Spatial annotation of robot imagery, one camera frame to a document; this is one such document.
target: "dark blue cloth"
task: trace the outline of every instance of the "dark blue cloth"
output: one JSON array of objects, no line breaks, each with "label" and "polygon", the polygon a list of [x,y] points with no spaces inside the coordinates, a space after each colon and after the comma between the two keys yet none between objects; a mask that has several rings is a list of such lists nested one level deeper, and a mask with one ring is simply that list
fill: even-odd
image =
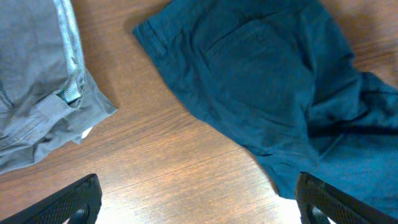
[{"label": "dark blue cloth", "polygon": [[198,119],[294,197],[300,171],[398,217],[398,91],[315,0],[175,0],[133,31]]}]

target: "cloth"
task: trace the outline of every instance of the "cloth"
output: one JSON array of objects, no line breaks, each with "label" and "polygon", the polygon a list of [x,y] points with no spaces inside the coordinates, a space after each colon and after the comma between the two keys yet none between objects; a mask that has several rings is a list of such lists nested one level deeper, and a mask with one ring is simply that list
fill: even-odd
[{"label": "cloth", "polygon": [[116,112],[85,68],[69,0],[0,1],[0,174]]},{"label": "cloth", "polygon": [[352,65],[315,0],[174,0],[133,30],[196,118],[252,152],[279,195],[299,172],[398,218],[398,91]]}]

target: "black object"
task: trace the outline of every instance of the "black object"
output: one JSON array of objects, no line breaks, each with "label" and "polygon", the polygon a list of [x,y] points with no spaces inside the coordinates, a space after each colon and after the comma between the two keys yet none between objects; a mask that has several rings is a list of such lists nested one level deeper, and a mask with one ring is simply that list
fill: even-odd
[{"label": "black object", "polygon": [[101,207],[102,191],[96,174],[90,174],[0,224],[92,224]]},{"label": "black object", "polygon": [[339,224],[398,223],[395,218],[306,172],[298,178],[295,196],[303,224],[330,224],[328,217]]}]

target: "wood grain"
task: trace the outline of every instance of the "wood grain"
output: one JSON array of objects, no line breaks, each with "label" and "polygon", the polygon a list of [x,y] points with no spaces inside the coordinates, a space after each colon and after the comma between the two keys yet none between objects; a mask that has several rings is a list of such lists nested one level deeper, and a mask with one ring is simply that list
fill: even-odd
[{"label": "wood grain", "polygon": [[[323,0],[358,54],[356,66],[398,86],[398,1]],[[252,157],[193,118],[167,89],[131,29],[161,0],[73,1],[85,61],[119,108],[82,145],[0,176],[0,220],[89,173],[97,223],[300,223]]]}]

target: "gray fabric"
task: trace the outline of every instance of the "gray fabric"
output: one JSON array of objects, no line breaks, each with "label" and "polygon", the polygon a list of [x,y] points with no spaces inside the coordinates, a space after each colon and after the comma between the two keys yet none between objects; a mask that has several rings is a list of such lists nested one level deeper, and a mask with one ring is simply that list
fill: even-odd
[{"label": "gray fabric", "polygon": [[55,3],[0,1],[0,174],[80,142],[116,112],[84,68],[70,2]]}]

